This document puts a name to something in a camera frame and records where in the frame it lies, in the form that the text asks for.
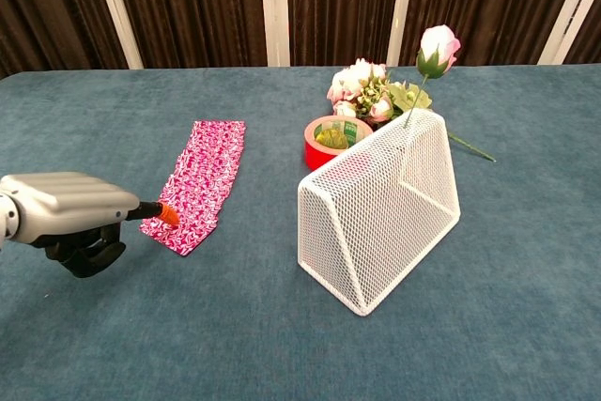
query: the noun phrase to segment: green label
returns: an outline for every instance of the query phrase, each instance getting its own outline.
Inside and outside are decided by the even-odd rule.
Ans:
[[[357,143],[357,125],[345,121],[345,135],[347,136],[349,146]]]

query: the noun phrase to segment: artificial flower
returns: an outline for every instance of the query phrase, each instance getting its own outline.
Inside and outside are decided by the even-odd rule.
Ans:
[[[461,42],[446,25],[437,25],[424,31],[421,49],[417,55],[417,69],[429,79],[438,79],[456,61],[455,52]]]
[[[369,78],[372,74],[372,64],[365,61],[365,58],[357,58],[355,64],[352,65],[348,70],[352,74],[353,78],[362,86],[369,84]]]
[[[383,122],[388,121],[394,113],[393,105],[391,101],[383,96],[380,100],[372,105],[372,108],[369,110],[370,118],[374,122]]]
[[[357,111],[355,105],[348,100],[341,100],[334,105],[334,114],[338,116],[351,116],[356,117]]]
[[[362,79],[359,79],[356,69],[351,69],[347,72],[347,77],[343,82],[344,99],[353,100],[361,95],[363,88]]]
[[[335,105],[339,100],[345,97],[343,83],[345,72],[341,70],[336,72],[331,79],[330,90],[328,91],[328,99],[331,100],[331,105]]]

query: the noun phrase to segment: green leaf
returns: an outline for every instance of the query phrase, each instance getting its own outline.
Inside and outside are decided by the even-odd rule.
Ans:
[[[393,104],[396,105],[401,110],[403,110],[402,102],[403,102],[403,99],[405,99],[407,97],[407,91],[405,90],[405,86],[389,84],[387,86],[387,88],[388,88],[388,92],[391,93]]]
[[[420,49],[417,54],[417,59],[415,62],[415,66],[417,66],[418,71],[425,77],[426,75],[430,79],[439,79],[444,75],[444,71],[449,66],[448,61],[444,61],[439,64],[439,51],[436,50],[433,54],[430,55],[427,61],[425,61],[424,51]]]
[[[409,84],[408,93],[413,95],[411,97],[411,105],[413,105],[413,101],[418,92],[420,92],[420,87],[415,84]],[[425,90],[422,90],[422,92],[420,92],[420,98],[418,98],[415,103],[415,108],[428,108],[430,105],[432,105],[432,100],[428,96],[428,93]]]
[[[394,106],[399,108],[402,112],[411,109],[419,89],[420,87],[414,84],[409,84],[408,88],[405,85],[388,85],[388,90],[393,97]],[[428,96],[428,93],[422,90],[420,98],[418,98],[415,103],[415,108],[428,108],[431,104],[432,100]]]

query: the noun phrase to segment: orange gripper tip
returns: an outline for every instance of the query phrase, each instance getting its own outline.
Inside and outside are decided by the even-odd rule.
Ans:
[[[179,216],[174,208],[162,204],[162,212],[157,217],[170,225],[179,225]]]

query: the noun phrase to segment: pink rose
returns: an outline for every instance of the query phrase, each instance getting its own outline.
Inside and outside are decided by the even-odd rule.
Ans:
[[[459,39],[446,25],[428,28],[422,35],[422,48],[418,53],[417,67],[420,73],[438,79],[456,61],[455,52],[461,48]]]
[[[345,98],[345,90],[343,83],[345,82],[346,69],[336,72],[331,79],[331,86],[328,90],[327,98],[331,100],[332,106],[335,105],[339,100]]]
[[[369,115],[375,122],[387,121],[393,115],[393,106],[388,98],[382,97],[372,105]]]

